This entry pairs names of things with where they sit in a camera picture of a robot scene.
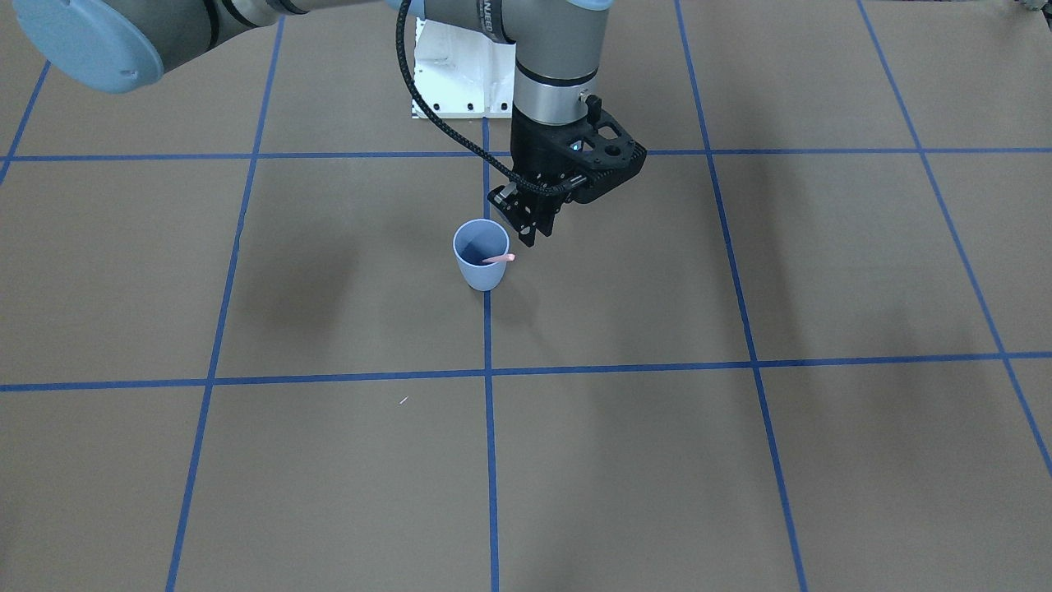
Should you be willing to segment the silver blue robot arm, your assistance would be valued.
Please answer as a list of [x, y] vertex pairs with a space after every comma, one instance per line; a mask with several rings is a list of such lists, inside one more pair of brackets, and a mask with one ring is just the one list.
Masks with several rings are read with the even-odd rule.
[[[408, 101], [505, 184], [488, 195], [522, 243], [551, 234], [567, 203], [588, 205], [638, 172], [646, 150], [604, 109], [595, 83], [609, 1], [15, 1], [21, 33], [59, 72], [92, 90], [151, 86], [232, 39], [279, 24], [319, 30], [313, 55], [378, 70], [391, 52]], [[414, 21], [514, 53], [510, 163], [440, 116], [418, 86]]]

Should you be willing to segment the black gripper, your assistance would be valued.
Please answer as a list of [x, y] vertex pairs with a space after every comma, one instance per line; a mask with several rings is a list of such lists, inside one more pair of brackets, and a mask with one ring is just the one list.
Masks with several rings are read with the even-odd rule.
[[510, 154], [515, 180], [486, 195], [489, 206], [515, 231], [525, 247], [537, 234], [550, 237], [567, 202], [588, 205], [601, 196], [601, 117], [574, 123], [538, 123], [526, 113], [511, 117]]

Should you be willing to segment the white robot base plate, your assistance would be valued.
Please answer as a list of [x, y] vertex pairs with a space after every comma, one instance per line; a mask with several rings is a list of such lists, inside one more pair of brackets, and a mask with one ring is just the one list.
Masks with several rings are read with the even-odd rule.
[[413, 78], [433, 113], [444, 119], [510, 119], [515, 47], [477, 30], [416, 19]]

